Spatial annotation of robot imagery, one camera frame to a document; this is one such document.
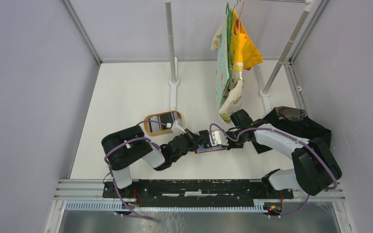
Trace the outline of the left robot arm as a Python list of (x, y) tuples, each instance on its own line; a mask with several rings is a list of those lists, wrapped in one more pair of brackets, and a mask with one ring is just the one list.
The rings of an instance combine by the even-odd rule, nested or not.
[(122, 198), (133, 192), (130, 165), (142, 159), (154, 170), (162, 171), (177, 162), (182, 156), (196, 151), (205, 142), (205, 137), (188, 129), (170, 142), (158, 146), (147, 138), (139, 125), (109, 134), (101, 140), (105, 162), (114, 179), (114, 191)]

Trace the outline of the yellow oval card tray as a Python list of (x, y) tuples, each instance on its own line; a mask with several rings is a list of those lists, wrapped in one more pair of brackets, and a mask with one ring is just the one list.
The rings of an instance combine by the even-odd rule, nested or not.
[(139, 125), (144, 127), (145, 132), (149, 136), (186, 133), (183, 127), (182, 115), (176, 110), (149, 115)]

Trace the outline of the red card holder wallet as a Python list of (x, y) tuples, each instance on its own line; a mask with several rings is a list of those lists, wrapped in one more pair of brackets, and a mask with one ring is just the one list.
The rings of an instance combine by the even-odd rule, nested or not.
[(214, 151), (220, 151), (220, 150), (226, 150), (226, 149), (227, 148), (224, 145), (210, 146), (208, 148), (205, 148), (204, 145), (201, 145), (199, 148), (195, 150), (195, 154), (214, 152)]

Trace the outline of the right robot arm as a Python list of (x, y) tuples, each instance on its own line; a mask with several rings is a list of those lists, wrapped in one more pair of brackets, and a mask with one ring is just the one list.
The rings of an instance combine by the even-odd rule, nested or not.
[(212, 146), (230, 150), (251, 142), (259, 154), (275, 150), (292, 161), (291, 169), (276, 169), (263, 177), (261, 192), (265, 197), (274, 198), (284, 189), (300, 188), (316, 196), (337, 188), (342, 171), (330, 150), (332, 132), (310, 119), (304, 110), (278, 107), (253, 120), (240, 109), (231, 120), (234, 127), (227, 131), (210, 124)]

